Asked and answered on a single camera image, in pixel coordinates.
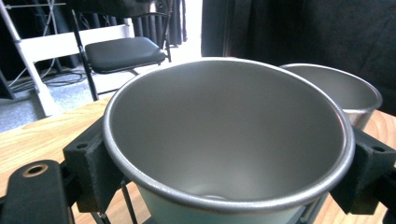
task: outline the black bracket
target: black bracket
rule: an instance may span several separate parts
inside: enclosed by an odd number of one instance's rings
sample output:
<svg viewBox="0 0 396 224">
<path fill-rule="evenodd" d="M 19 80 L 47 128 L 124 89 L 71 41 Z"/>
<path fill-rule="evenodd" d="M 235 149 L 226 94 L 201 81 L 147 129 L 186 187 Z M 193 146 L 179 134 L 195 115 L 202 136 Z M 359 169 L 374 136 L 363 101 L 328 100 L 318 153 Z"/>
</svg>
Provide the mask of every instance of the black bracket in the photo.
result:
<svg viewBox="0 0 396 224">
<path fill-rule="evenodd" d="M 331 191 L 331 195 L 346 214 L 372 215 L 381 202 L 394 215 L 396 151 L 367 133 L 357 129 L 354 133 L 354 160 L 344 179 Z"/>
<path fill-rule="evenodd" d="M 9 178 L 0 223 L 74 223 L 65 195 L 58 162 L 24 165 Z"/>
</svg>

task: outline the wooden surface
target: wooden surface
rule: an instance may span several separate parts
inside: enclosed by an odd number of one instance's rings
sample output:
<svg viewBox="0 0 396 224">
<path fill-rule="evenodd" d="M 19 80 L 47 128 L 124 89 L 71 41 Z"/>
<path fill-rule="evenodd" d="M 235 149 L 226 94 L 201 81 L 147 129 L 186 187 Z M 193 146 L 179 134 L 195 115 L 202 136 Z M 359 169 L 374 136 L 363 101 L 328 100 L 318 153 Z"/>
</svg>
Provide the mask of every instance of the wooden surface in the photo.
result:
<svg viewBox="0 0 396 224">
<path fill-rule="evenodd" d="M 63 148 L 103 115 L 107 102 L 108 99 L 97 101 L 0 133 L 0 196 L 6 195 L 9 176 L 24 164 L 39 160 L 63 161 Z M 365 131 L 396 148 L 396 118 L 375 111 Z M 142 223 L 149 217 L 149 212 L 135 185 L 129 184 L 128 189 L 138 222 Z M 73 206 L 73 212 L 77 223 L 94 223 L 91 215 L 80 214 L 76 206 Z M 384 206 L 380 206 L 374 216 L 346 216 L 329 197 L 318 214 L 316 223 L 382 223 L 384 212 Z M 132 223 L 119 191 L 113 198 L 107 214 L 112 223 Z"/>
</svg>

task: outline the stainless steel bowl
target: stainless steel bowl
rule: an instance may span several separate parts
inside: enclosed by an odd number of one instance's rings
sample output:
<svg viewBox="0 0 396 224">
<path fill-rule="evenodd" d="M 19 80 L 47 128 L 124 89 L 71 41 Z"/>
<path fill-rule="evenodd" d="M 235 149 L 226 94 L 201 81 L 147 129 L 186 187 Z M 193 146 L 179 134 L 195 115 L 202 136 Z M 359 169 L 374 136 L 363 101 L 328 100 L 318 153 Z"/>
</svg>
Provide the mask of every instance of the stainless steel bowl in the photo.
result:
<svg viewBox="0 0 396 224">
<path fill-rule="evenodd" d="M 367 81 L 347 72 L 310 63 L 280 66 L 307 79 L 344 109 L 353 126 L 363 130 L 373 112 L 382 105 L 379 91 Z"/>
<path fill-rule="evenodd" d="M 347 116 L 278 67 L 209 58 L 139 76 L 104 116 L 110 156 L 157 223 L 286 223 L 354 154 Z"/>
</svg>

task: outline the bowl rim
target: bowl rim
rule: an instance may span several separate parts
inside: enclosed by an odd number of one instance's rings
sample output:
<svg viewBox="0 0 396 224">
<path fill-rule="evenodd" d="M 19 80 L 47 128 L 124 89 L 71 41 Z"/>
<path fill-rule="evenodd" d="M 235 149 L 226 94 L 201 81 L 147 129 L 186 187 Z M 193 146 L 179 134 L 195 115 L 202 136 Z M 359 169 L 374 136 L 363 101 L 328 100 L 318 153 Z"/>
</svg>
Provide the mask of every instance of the bowl rim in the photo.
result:
<svg viewBox="0 0 396 224">
<path fill-rule="evenodd" d="M 276 71 L 285 73 L 288 76 L 295 77 L 299 81 L 305 83 L 308 88 L 312 88 L 318 92 L 318 94 L 322 94 L 330 106 L 334 111 L 335 115 L 340 121 L 341 133 L 344 136 L 343 140 L 343 148 L 340 150 L 340 155 L 332 168 L 322 176 L 318 181 L 312 183 L 311 185 L 306 186 L 306 188 L 302 190 L 298 190 L 297 192 L 293 192 L 289 195 L 285 195 L 282 197 L 277 197 L 268 200 L 259 200 L 259 201 L 223 201 L 216 200 L 211 198 L 199 197 L 193 194 L 189 194 L 187 192 L 174 189 L 166 186 L 159 181 L 151 178 L 150 176 L 144 174 L 142 171 L 137 169 L 131 162 L 129 162 L 121 153 L 117 144 L 115 143 L 114 136 L 111 133 L 111 118 L 112 111 L 116 106 L 117 101 L 123 95 L 125 89 L 128 88 L 129 85 L 132 85 L 134 82 L 138 81 L 140 78 L 145 77 L 152 72 L 161 71 L 164 69 L 169 69 L 174 66 L 179 66 L 186 63 L 204 63 L 204 62 L 234 62 L 234 63 L 252 63 L 256 65 L 261 65 L 266 68 L 275 69 Z M 235 59 L 235 58 L 203 58 L 200 60 L 194 60 L 186 63 L 174 63 L 170 65 L 166 65 L 158 70 L 150 71 L 145 74 L 139 75 L 138 77 L 133 78 L 128 81 L 124 86 L 122 86 L 115 95 L 110 99 L 104 114 L 104 125 L 103 125 L 103 134 L 104 140 L 106 144 L 106 149 L 111 159 L 116 163 L 116 165 L 120 168 L 120 170 L 128 176 L 132 181 L 136 183 L 139 187 L 142 187 L 151 193 L 154 193 L 161 198 L 164 198 L 167 201 L 177 203 L 189 208 L 210 211 L 214 213 L 222 213 L 222 214 L 250 214 L 250 213 L 270 213 L 277 212 L 286 209 L 291 209 L 294 207 L 298 207 L 301 205 L 305 205 L 313 202 L 317 198 L 321 197 L 328 191 L 330 191 L 333 187 L 338 184 L 344 175 L 347 173 L 349 169 L 355 151 L 355 139 L 354 133 L 352 130 L 352 126 L 350 125 L 347 115 L 343 112 L 343 110 L 328 96 L 325 92 L 320 90 L 318 87 L 308 82 L 307 80 L 276 66 L 267 63 L 259 63 L 250 60 L 244 59 Z"/>
<path fill-rule="evenodd" d="M 330 71 L 334 71 L 334 72 L 346 75 L 348 77 L 353 77 L 354 79 L 356 79 L 356 80 L 360 81 L 361 83 L 365 84 L 367 86 L 367 88 L 370 89 L 370 91 L 374 94 L 374 96 L 376 98 L 375 104 L 372 104 L 371 106 L 360 108 L 360 109 L 350 109 L 350 108 L 343 109 L 347 113 L 350 113 L 350 114 L 366 114 L 367 112 L 374 111 L 374 110 L 378 109 L 383 103 L 382 95 L 381 95 L 381 93 L 379 92 L 379 90 L 376 87 L 374 87 L 370 82 L 364 80 L 363 78 L 355 76 L 353 74 L 350 74 L 350 73 L 348 73 L 346 71 L 343 71 L 343 70 L 340 70 L 340 69 L 336 69 L 336 68 L 332 68 L 332 67 L 329 67 L 329 66 L 320 65 L 320 64 L 314 64 L 314 63 L 288 63 L 288 64 L 280 65 L 279 67 L 282 68 L 282 69 L 285 69 L 285 70 L 288 70 L 288 68 L 292 68 L 292 67 L 322 68 L 322 69 L 325 69 L 325 70 L 330 70 Z"/>
</svg>

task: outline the floor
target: floor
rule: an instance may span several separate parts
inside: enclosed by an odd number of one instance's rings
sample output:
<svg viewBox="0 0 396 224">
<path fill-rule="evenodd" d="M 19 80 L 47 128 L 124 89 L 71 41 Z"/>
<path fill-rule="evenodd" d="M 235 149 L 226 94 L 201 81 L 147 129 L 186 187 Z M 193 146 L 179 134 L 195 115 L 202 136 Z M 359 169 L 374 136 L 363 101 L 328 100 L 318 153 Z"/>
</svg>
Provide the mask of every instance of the floor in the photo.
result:
<svg viewBox="0 0 396 224">
<path fill-rule="evenodd" d="M 187 4 L 187 31 L 189 38 L 178 47 L 171 48 L 172 63 L 183 63 L 201 58 L 201 8 L 200 1 L 189 1 Z M 136 69 L 138 73 L 156 69 L 157 65 Z M 70 71 L 68 76 L 56 77 L 49 84 L 49 91 L 53 97 L 59 113 L 86 105 L 92 102 L 87 80 L 76 81 L 82 78 L 83 69 L 78 67 Z M 115 75 L 95 75 L 94 80 L 99 91 L 112 90 L 134 76 L 130 73 Z M 57 86 L 57 83 L 75 82 L 73 84 Z M 0 133 L 21 127 L 28 123 L 43 119 L 46 116 L 34 90 L 17 92 L 15 100 L 0 99 Z"/>
</svg>

